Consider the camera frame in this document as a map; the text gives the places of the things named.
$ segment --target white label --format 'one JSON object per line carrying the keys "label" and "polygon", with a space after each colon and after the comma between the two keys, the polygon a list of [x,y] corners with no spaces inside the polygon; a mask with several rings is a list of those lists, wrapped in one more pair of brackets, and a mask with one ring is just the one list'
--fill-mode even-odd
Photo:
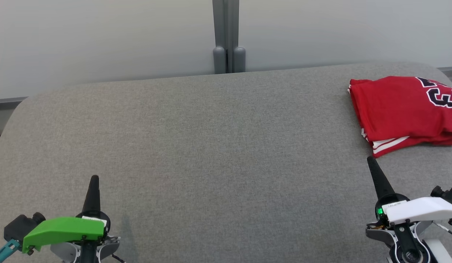
{"label": "white label", "polygon": [[101,221],[102,223],[104,223],[104,227],[106,227],[106,225],[107,225],[107,220],[104,220],[104,219],[99,219],[99,218],[89,217],[89,216],[82,216],[81,218],[94,220],[94,221]]}
{"label": "white label", "polygon": [[385,213],[387,208],[395,206],[395,205],[399,205],[401,203],[406,203],[406,202],[407,202],[406,200],[403,200],[403,201],[399,201],[399,202],[396,202],[396,203],[388,203],[386,205],[382,205],[381,208],[383,209],[383,212]]}

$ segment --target green plastic part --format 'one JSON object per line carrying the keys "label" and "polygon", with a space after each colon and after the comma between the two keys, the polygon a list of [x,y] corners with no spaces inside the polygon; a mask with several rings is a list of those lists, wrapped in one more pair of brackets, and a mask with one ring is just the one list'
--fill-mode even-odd
{"label": "green plastic part", "polygon": [[41,251],[42,246],[78,241],[84,235],[87,240],[97,240],[104,235],[104,223],[78,217],[45,220],[24,237],[23,253],[27,253],[30,246]]}

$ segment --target white plastic part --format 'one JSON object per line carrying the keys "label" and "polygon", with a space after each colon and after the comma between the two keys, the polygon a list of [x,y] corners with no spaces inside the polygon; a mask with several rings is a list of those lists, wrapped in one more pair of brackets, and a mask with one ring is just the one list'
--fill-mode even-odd
{"label": "white plastic part", "polygon": [[407,202],[406,200],[403,200],[403,201],[399,201],[399,202],[388,203],[388,204],[386,204],[386,205],[382,205],[382,206],[381,206],[381,209],[382,209],[383,211],[387,211],[387,209],[388,209],[389,207],[392,207],[392,206],[395,206],[395,205],[400,205],[400,204],[406,203],[406,202]]}
{"label": "white plastic part", "polygon": [[438,239],[424,240],[432,252],[432,256],[441,263],[452,263],[452,257]]}
{"label": "white plastic part", "polygon": [[385,211],[390,223],[404,223],[406,219],[433,221],[452,218],[452,204],[442,198],[423,197],[388,207]]}
{"label": "white plastic part", "polygon": [[102,223],[104,223],[104,227],[106,227],[106,225],[107,225],[107,220],[104,220],[104,219],[99,219],[99,218],[89,217],[89,216],[82,216],[81,218],[94,220],[94,221],[101,221]]}

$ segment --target white stripe trim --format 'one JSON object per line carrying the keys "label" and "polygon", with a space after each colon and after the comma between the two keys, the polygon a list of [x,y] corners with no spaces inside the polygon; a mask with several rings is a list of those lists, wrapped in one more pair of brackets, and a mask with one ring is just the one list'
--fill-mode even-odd
{"label": "white stripe trim", "polygon": [[364,137],[364,139],[369,141],[369,139],[367,138],[367,134],[364,132],[364,128],[361,128],[361,135]]}
{"label": "white stripe trim", "polygon": [[393,140],[396,140],[396,138],[391,138],[391,139],[388,139],[388,140],[381,140],[381,141],[373,141],[372,148],[375,150],[376,148],[379,148],[380,145],[382,145],[384,143],[387,143],[387,142],[391,142]]}
{"label": "white stripe trim", "polygon": [[385,149],[388,149],[388,148],[390,148],[390,147],[393,147],[393,146],[395,146],[395,145],[401,143],[402,141],[406,140],[407,138],[409,138],[409,136],[401,137],[401,138],[398,138],[398,139],[396,139],[396,140],[394,140],[394,141],[391,141],[391,142],[389,142],[389,143],[386,143],[386,144],[380,146],[379,148],[373,150],[373,153],[375,154],[375,153],[378,153],[378,152],[383,151],[383,150],[385,150]]}

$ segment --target black mount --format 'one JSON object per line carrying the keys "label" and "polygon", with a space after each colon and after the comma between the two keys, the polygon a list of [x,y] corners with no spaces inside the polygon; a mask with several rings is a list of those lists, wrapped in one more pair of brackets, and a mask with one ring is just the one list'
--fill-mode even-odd
{"label": "black mount", "polygon": [[[369,170],[371,171],[373,186],[375,186],[375,191],[377,193],[378,201],[375,206],[376,217],[379,220],[379,225],[384,225],[388,227],[388,218],[384,214],[377,213],[377,210],[381,208],[382,205],[387,205],[389,203],[395,203],[399,201],[409,201],[404,195],[395,193],[393,187],[391,187],[390,182],[381,170],[377,161],[374,157],[369,156],[367,158],[367,164]],[[418,244],[410,230],[410,222],[390,225],[395,231],[395,235],[398,238],[398,246],[401,248],[402,257],[408,263],[418,263],[421,259],[420,251],[418,250]],[[393,256],[396,256],[396,252],[392,253],[392,260],[395,261]]]}
{"label": "black mount", "polygon": [[28,218],[25,215],[19,215],[7,226],[5,226],[3,230],[3,238],[6,241],[14,239],[22,245],[24,237],[45,220],[46,218],[41,213],[34,213],[33,218]]}
{"label": "black mount", "polygon": [[432,197],[440,197],[443,200],[452,204],[452,188],[450,190],[442,191],[440,186],[436,186],[431,193]]}
{"label": "black mount", "polygon": [[[99,176],[91,176],[91,181],[89,182],[88,191],[86,193],[86,198],[84,199],[83,209],[76,217],[82,218],[83,216],[99,218],[106,220],[106,227],[104,228],[104,236],[102,239],[106,238],[110,230],[110,219],[109,217],[101,211],[101,198],[99,193]],[[97,262],[97,247],[102,242],[100,240],[87,240],[86,236],[81,237],[79,245],[81,246],[81,254],[79,257],[79,263],[96,263]]]}

